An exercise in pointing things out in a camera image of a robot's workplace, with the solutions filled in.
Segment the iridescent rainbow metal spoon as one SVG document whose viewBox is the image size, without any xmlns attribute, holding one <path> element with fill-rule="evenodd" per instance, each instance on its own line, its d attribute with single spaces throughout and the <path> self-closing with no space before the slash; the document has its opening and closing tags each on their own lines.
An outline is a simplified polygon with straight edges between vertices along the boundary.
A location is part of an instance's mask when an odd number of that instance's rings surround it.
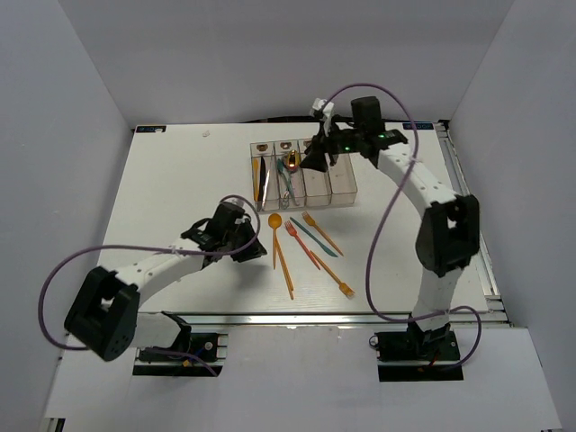
<svg viewBox="0 0 576 432">
<path fill-rule="evenodd" d="M 292 150 L 289 153 L 285 153 L 282 157 L 282 161 L 287 170 L 287 173 L 291 176 L 292 187 L 296 199 L 299 202 L 298 206 L 291 204 L 290 207 L 300 207 L 302 204 L 302 181 L 300 179 L 300 172 L 298 171 L 300 162 L 299 157 L 299 154 L 295 150 Z"/>
</svg>

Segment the orange plastic knife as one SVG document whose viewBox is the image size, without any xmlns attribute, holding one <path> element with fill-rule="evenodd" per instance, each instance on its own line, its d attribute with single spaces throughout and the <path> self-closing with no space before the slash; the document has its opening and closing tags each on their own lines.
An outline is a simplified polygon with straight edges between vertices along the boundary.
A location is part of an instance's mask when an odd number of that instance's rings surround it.
<svg viewBox="0 0 576 432">
<path fill-rule="evenodd" d="M 254 201 L 258 202 L 259 196 L 259 160 L 257 157 L 252 158 L 252 177 L 253 177 L 253 197 Z"/>
</svg>

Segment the black plastic knife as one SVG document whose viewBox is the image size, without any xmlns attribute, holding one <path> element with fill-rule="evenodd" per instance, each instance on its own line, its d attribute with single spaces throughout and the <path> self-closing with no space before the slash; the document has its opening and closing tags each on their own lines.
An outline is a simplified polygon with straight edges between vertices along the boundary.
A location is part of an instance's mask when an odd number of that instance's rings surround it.
<svg viewBox="0 0 576 432">
<path fill-rule="evenodd" d="M 258 192 L 257 192 L 257 196 L 256 196 L 256 204 L 257 204 L 257 209 L 259 211 L 262 210 L 263 208 L 263 202 L 264 202 L 264 196 L 265 196 L 265 184 L 266 184 L 266 162 L 265 162 L 265 158 L 261 157 L 260 158 L 260 165 L 259 165 L 259 177 L 258 177 Z"/>
</svg>

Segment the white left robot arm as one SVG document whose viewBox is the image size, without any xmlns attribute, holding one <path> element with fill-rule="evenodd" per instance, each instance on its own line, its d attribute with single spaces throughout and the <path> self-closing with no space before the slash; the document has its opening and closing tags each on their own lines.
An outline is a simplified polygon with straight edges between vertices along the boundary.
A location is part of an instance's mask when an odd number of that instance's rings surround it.
<svg viewBox="0 0 576 432">
<path fill-rule="evenodd" d="M 191 357 L 191 326 L 173 312 L 146 313 L 141 306 L 169 285 L 223 257 L 243 263 L 266 253 L 242 205 L 220 202 L 210 218 L 195 222 L 166 250 L 125 267 L 92 269 L 64 327 L 106 362 L 130 347 L 172 359 Z"/>
</svg>

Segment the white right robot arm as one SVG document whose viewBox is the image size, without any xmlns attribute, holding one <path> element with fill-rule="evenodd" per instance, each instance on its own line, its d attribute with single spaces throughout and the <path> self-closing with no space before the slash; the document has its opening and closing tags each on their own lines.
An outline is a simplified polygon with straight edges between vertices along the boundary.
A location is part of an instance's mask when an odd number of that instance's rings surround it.
<svg viewBox="0 0 576 432">
<path fill-rule="evenodd" d="M 388 176 L 421 218 L 415 249 L 423 267 L 418 298 L 411 313 L 417 326 L 406 336 L 408 351 L 425 359 L 439 347 L 455 286 L 480 249 L 480 205 L 471 194 L 460 195 L 438 180 L 413 152 L 416 146 L 397 129 L 388 130 L 376 97 L 352 101 L 353 122 L 341 129 L 334 104 L 316 99 L 311 115 L 319 131 L 305 149 L 301 168 L 326 172 L 341 155 L 358 153 Z"/>
</svg>

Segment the teal plastic spoon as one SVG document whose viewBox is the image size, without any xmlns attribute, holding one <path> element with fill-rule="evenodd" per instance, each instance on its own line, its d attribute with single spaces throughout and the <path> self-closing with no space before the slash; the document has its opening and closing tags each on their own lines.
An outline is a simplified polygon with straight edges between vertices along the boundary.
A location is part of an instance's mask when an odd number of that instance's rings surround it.
<svg viewBox="0 0 576 432">
<path fill-rule="evenodd" d="M 298 206 L 299 202 L 297 201 L 293 190 L 291 176 L 287 173 L 284 163 L 280 158 L 276 160 L 276 169 L 279 177 L 282 179 L 283 184 L 285 186 L 285 190 L 280 200 L 280 207 L 282 209 L 288 209 L 291 206 L 291 204 L 293 204 L 294 206 Z"/>
</svg>

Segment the orange plastic spoon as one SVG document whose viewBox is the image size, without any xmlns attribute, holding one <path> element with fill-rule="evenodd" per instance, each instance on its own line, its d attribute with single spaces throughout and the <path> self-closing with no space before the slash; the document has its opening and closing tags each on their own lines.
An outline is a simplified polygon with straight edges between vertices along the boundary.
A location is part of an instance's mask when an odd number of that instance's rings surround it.
<svg viewBox="0 0 576 432">
<path fill-rule="evenodd" d="M 276 260 L 278 257 L 277 229 L 282 225 L 282 217 L 280 214 L 271 213 L 268 217 L 268 225 L 273 231 L 273 269 L 276 269 Z"/>
</svg>

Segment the orange plastic chopstick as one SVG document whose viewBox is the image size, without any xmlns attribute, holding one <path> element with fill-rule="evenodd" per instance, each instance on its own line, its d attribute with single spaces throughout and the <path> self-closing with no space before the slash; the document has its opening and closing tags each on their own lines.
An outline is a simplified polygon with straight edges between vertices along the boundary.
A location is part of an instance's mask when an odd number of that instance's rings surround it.
<svg viewBox="0 0 576 432">
<path fill-rule="evenodd" d="M 278 239 L 276 239 L 274 241 L 275 243 L 275 250 L 277 251 L 277 255 L 279 256 L 280 259 L 280 263 L 281 263 L 281 267 L 283 269 L 283 276 L 284 276 L 284 280 L 286 282 L 287 288 L 288 288 L 288 292 L 290 295 L 291 300 L 294 300 L 294 294 L 293 294 L 293 281 L 292 278 L 290 276 L 289 270 L 288 270 L 288 266 L 286 264 L 285 258 L 284 258 L 284 253 L 281 249 L 280 243 L 278 241 Z"/>
</svg>

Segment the clear four-compartment utensil organizer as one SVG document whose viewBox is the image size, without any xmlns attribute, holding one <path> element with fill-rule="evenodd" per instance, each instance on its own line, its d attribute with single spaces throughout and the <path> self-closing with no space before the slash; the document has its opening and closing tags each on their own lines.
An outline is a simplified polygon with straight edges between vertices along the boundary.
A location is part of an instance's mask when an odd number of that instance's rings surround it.
<svg viewBox="0 0 576 432">
<path fill-rule="evenodd" d="M 251 174 L 252 158 L 265 158 L 266 171 L 270 169 L 270 181 L 264 212 L 310 209 L 319 207 L 350 206 L 356 201 L 357 183 L 349 155 L 339 157 L 337 163 L 327 172 L 318 172 L 300 168 L 308 139 L 289 139 L 280 141 L 257 142 L 250 145 Z M 295 150 L 299 154 L 299 169 L 302 189 L 300 207 L 282 209 L 280 200 L 284 192 L 284 182 L 276 169 L 276 160 L 285 153 Z"/>
</svg>

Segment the red-orange plastic fork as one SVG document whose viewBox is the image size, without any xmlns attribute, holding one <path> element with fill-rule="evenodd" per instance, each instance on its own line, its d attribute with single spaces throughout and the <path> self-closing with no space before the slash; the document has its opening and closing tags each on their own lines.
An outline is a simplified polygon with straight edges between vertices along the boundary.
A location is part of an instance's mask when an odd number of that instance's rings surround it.
<svg viewBox="0 0 576 432">
<path fill-rule="evenodd" d="M 292 236 L 296 242 L 299 244 L 299 246 L 302 248 L 302 250 L 304 251 L 304 253 L 306 254 L 306 256 L 310 259 L 310 261 L 318 268 L 320 269 L 320 265 L 317 262 L 317 260 L 315 259 L 314 255 L 310 252 L 310 250 L 307 248 L 307 246 L 304 244 L 304 242 L 302 241 L 302 239 L 300 238 L 299 234 L 297 233 L 296 228 L 292 225 L 292 223 L 290 221 L 286 221 L 284 223 L 284 227 L 286 228 L 287 232 L 289 233 L 290 236 Z"/>
</svg>

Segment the teal plastic knife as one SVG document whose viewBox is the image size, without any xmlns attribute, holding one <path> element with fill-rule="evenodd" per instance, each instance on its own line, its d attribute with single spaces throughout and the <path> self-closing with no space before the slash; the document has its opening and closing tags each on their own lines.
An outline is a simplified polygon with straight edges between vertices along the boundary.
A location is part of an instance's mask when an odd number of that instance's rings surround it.
<svg viewBox="0 0 576 432">
<path fill-rule="evenodd" d="M 309 236 L 313 241 L 315 241 L 327 255 L 329 255 L 330 257 L 338 257 L 338 255 L 332 249 L 330 249 L 328 246 L 323 244 L 317 237 L 315 237 L 308 229 L 306 229 L 294 217 L 291 216 L 289 219 L 298 229 L 300 229 L 307 236 Z"/>
</svg>

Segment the yellow-orange fork near edge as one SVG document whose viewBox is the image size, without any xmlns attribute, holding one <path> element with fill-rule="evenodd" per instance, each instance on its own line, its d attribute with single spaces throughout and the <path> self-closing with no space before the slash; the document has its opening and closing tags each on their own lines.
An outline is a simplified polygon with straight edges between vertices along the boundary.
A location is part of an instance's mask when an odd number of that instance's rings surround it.
<svg viewBox="0 0 576 432">
<path fill-rule="evenodd" d="M 319 263 L 321 268 L 325 270 L 329 276 L 335 281 L 338 285 L 338 289 L 348 298 L 353 298 L 356 293 L 355 291 L 350 288 L 346 283 L 344 283 L 314 252 L 311 253 L 314 259 Z"/>
</svg>

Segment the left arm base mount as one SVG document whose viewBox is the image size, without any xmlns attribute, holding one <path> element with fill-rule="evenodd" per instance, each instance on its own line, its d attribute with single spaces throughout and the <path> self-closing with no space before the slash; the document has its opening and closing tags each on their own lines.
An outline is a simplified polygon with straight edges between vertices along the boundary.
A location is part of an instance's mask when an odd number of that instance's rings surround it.
<svg viewBox="0 0 576 432">
<path fill-rule="evenodd" d="M 132 374 L 148 377 L 217 377 L 227 357 L 229 335 L 202 330 L 171 312 L 141 313 L 131 346 Z"/>
</svg>

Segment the aluminium side rail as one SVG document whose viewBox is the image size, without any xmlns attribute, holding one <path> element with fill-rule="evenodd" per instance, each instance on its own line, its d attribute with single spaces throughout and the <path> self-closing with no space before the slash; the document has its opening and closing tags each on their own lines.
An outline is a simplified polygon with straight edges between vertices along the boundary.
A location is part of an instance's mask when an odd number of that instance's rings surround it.
<svg viewBox="0 0 576 432">
<path fill-rule="evenodd" d="M 455 144 L 450 137 L 449 121 L 437 121 L 434 123 L 434 127 L 451 186 L 456 196 L 456 203 L 452 205 L 447 216 L 447 220 L 453 222 L 454 227 L 448 230 L 451 235 L 454 235 L 454 239 L 457 239 L 459 243 L 457 248 L 461 255 L 464 252 L 468 254 L 466 269 L 474 272 L 475 280 L 480 285 L 482 297 L 486 303 L 483 311 L 479 311 L 482 321 L 487 323 L 489 327 L 511 327 L 480 230 L 480 204 L 478 199 L 471 194 L 464 178 L 464 171 L 456 154 Z"/>
</svg>

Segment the aluminium table edge rail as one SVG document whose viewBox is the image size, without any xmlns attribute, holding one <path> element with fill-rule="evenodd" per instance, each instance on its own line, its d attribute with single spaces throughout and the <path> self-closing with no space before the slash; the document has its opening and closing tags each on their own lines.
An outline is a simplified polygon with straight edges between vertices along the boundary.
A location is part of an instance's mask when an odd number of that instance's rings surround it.
<svg viewBox="0 0 576 432">
<path fill-rule="evenodd" d="M 503 310 L 479 313 L 482 324 L 509 326 L 508 316 Z M 373 314 L 179 314 L 179 316 L 194 325 L 384 325 L 401 324 L 385 321 Z M 471 312 L 451 314 L 450 321 L 455 325 L 476 324 L 476 318 Z"/>
</svg>

